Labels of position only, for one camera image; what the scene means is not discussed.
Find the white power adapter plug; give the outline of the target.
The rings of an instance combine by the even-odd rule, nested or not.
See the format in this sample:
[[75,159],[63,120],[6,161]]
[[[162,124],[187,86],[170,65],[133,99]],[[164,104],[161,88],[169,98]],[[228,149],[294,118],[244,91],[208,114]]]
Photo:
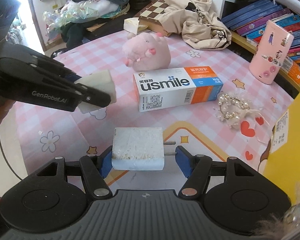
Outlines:
[[111,165],[115,170],[161,171],[165,146],[174,146],[175,141],[163,140],[161,127],[117,127],[114,129]]

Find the white pearl bracelet bow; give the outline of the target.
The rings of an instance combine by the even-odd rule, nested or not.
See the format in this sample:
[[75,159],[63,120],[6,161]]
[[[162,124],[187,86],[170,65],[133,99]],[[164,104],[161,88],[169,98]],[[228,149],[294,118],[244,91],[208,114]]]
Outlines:
[[249,97],[240,93],[220,92],[217,96],[216,116],[219,121],[225,122],[230,128],[239,129],[246,118],[254,118],[262,126],[270,126]]

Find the white foam sponge block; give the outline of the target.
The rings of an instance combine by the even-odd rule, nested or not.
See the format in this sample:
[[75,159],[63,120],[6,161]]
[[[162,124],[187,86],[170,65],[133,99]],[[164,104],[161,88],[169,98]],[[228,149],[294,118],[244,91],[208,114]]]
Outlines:
[[108,105],[114,104],[117,101],[116,98],[116,89],[115,83],[111,77],[111,73],[109,70],[103,70],[101,72],[93,73],[88,76],[84,76],[79,78],[74,82],[75,84],[82,84],[85,87],[93,88],[94,90],[99,90],[107,93],[110,96],[111,101],[106,103],[104,106],[100,106],[100,103],[95,104],[92,102],[93,96],[90,96],[90,100],[82,101],[78,108],[79,110],[85,114],[88,112],[93,112],[95,110],[107,107]]

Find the white usmile toothpaste box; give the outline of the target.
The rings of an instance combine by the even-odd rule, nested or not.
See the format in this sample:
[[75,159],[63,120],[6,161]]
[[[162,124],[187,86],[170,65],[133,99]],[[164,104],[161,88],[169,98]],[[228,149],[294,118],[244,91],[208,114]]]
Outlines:
[[140,112],[215,101],[223,87],[209,66],[138,72],[133,82]]

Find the pink plush pig toy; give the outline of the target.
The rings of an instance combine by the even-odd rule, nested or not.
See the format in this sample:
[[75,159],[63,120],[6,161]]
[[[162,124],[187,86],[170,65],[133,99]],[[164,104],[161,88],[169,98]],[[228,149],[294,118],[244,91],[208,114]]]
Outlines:
[[166,69],[171,62],[166,37],[161,33],[140,33],[125,42],[122,52],[125,65],[135,72]]

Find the yellow cardboard box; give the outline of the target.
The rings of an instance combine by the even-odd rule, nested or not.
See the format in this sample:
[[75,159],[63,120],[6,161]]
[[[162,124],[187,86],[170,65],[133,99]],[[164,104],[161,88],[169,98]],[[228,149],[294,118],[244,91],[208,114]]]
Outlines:
[[262,174],[300,203],[300,93],[274,126]]

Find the orange white box on shelf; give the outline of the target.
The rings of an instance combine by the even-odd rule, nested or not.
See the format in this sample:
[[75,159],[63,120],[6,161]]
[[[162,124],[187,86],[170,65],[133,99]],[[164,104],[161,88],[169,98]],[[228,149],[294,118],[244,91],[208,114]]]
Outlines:
[[290,57],[284,59],[280,70],[287,74],[295,83],[300,85],[300,66]]

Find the wooden chessboard box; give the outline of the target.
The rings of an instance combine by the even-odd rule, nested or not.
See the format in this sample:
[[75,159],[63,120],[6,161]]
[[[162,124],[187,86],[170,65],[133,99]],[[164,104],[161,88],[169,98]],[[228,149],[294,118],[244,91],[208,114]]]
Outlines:
[[150,31],[169,37],[171,33],[167,32],[159,21],[167,7],[168,4],[164,0],[154,0],[140,10],[135,17],[139,19],[141,25],[146,25]]

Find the pink sticker-covered cylinder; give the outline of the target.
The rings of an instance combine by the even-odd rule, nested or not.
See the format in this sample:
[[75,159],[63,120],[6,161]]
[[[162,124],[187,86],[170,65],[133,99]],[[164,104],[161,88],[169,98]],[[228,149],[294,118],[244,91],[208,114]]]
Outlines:
[[293,43],[294,36],[273,21],[268,21],[257,52],[249,64],[251,74],[270,85],[277,76]]

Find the beige crumpled cloth bag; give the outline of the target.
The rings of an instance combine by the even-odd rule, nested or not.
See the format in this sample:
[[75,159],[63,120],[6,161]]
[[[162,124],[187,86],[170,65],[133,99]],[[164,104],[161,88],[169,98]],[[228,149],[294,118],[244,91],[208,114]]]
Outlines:
[[212,0],[164,0],[168,7],[158,18],[168,33],[181,35],[197,50],[223,50],[231,44],[231,31],[211,8]]

